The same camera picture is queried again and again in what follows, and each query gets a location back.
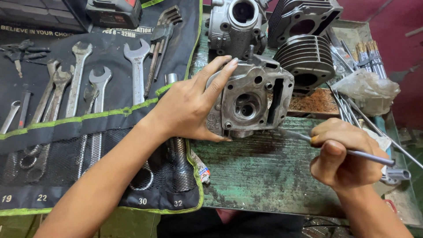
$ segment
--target workbench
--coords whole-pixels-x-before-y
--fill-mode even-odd
[[[191,73],[195,74],[212,60],[207,47],[207,28],[210,6],[203,8],[203,25],[199,45],[194,53]],[[350,49],[361,41],[371,40],[368,23],[337,21],[333,31],[345,40]],[[266,49],[263,55],[273,57],[277,49]],[[338,108],[328,89],[318,89],[311,97],[293,98],[289,115],[308,115],[309,118],[287,117],[283,127],[308,133],[330,117],[338,116]],[[398,141],[392,114],[384,117],[387,134]],[[307,143],[284,139],[277,130],[256,132],[233,142],[214,143],[195,141],[192,150],[208,166],[211,183],[204,186],[204,206],[273,213],[345,218],[335,192],[312,178],[310,161],[319,150]],[[406,168],[404,156],[392,150],[397,165]],[[385,191],[385,185],[379,185]],[[405,224],[422,226],[423,220],[410,183],[385,194],[394,202]]]

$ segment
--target black tool roll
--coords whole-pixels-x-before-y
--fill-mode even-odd
[[[183,22],[174,28],[158,80],[152,83],[148,99],[144,103],[132,105],[132,65],[124,57],[124,44],[128,43],[131,50],[140,48],[140,38],[150,44],[151,33],[159,15],[174,5],[179,7]],[[23,90],[33,93],[26,117],[27,126],[16,130],[18,112],[8,133],[0,135],[0,216],[48,211],[78,179],[78,174],[83,173],[92,163],[91,146],[97,143],[92,139],[93,135],[102,134],[101,156],[105,155],[154,107],[158,101],[157,95],[169,87],[165,86],[165,74],[176,73],[180,79],[187,78],[192,52],[200,33],[201,14],[201,1],[164,0],[144,9],[140,27],[135,30],[95,28],[93,33],[67,38],[57,37],[55,32],[34,37],[25,32],[0,30],[0,44],[17,43],[24,39],[31,39],[37,46],[45,47],[50,43],[51,52],[46,59],[38,62],[46,62],[50,58],[60,59],[62,71],[75,65],[72,47],[77,42],[85,46],[91,43],[93,48],[93,53],[85,61],[76,117],[64,118],[69,97],[68,86],[64,91],[58,120],[31,125],[28,124],[49,80],[47,68],[22,62],[23,78],[19,78],[13,63],[6,58],[0,59],[4,76],[0,78],[0,124],[10,111],[10,104],[21,100]],[[143,64],[144,84],[150,64],[151,56],[147,56]],[[84,100],[84,91],[92,90],[88,81],[89,74],[93,70],[95,75],[101,75],[104,67],[113,73],[105,89],[104,112],[84,115],[89,107]],[[87,141],[85,153],[81,153],[84,140]],[[23,160],[22,167],[25,169],[19,165],[19,161],[28,152],[37,149],[37,145],[42,148],[49,145],[46,163],[45,166],[39,166],[43,163],[34,165],[36,171],[28,175],[28,171],[34,167],[26,168],[30,166],[26,160],[31,161],[32,158]],[[198,187],[201,183],[196,167],[192,166],[194,162],[187,156],[189,163],[183,163],[184,168],[181,168],[180,163],[171,159],[168,146],[163,144],[153,153],[148,160],[148,167],[141,169],[128,187],[120,206],[149,209],[158,213],[187,212],[201,206],[202,187]],[[6,166],[8,159],[11,161],[11,155],[15,156],[16,164],[13,167]],[[81,160],[83,164],[79,168],[78,161]],[[190,171],[192,174],[189,179],[183,178],[185,186],[181,186],[181,180],[175,178],[178,171]]]

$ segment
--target tool roll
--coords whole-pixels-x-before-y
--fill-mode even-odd
[[[59,40],[2,31],[11,36],[6,38],[15,42],[24,39],[43,42],[40,45],[49,42],[48,58],[62,61],[55,74],[71,72],[71,65],[76,64],[72,48],[78,42],[82,48],[91,44],[93,52],[84,64],[76,115],[65,118],[69,84],[63,93],[58,119],[35,124],[30,122],[49,79],[46,66],[22,62],[23,78],[20,79],[13,64],[5,58],[0,59],[5,76],[0,78],[0,123],[7,117],[10,104],[21,100],[23,90],[33,93],[25,128],[17,130],[18,112],[8,132],[0,135],[0,216],[47,212],[96,159],[108,153],[155,106],[158,96],[170,87],[165,86],[165,75],[176,73],[180,80],[188,78],[200,33],[202,2],[164,0],[149,6],[152,2],[143,5],[141,24],[135,30],[95,28],[90,34]],[[150,45],[151,33],[160,14],[174,5],[179,7],[183,21],[174,26],[158,79],[151,84],[148,98],[133,105],[132,65],[124,57],[124,45],[128,43],[130,50],[139,49],[140,38]],[[144,85],[151,58],[147,55],[143,63]],[[104,80],[101,77],[107,76],[108,70],[112,76],[105,86],[103,112],[87,114],[90,95],[95,94],[91,79]],[[199,209],[203,189],[194,160],[186,151],[190,151],[188,141],[181,138],[172,138],[161,145],[135,176],[119,206],[163,214]]]

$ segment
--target battery pack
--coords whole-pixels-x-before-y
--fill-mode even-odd
[[[94,25],[135,29],[143,14],[140,0],[88,0],[87,14]]]

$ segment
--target hand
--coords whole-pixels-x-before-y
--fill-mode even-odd
[[[230,55],[216,57],[192,79],[174,83],[144,119],[164,133],[166,139],[178,136],[215,142],[228,141],[228,138],[206,128],[206,118],[238,66],[238,58],[231,59]],[[225,63],[226,66],[206,89],[207,80]]]
[[[320,155],[310,163],[310,172],[318,181],[339,192],[381,179],[383,165],[346,154],[348,148],[389,158],[362,129],[340,119],[330,118],[316,126],[311,136],[312,146],[321,147]]]

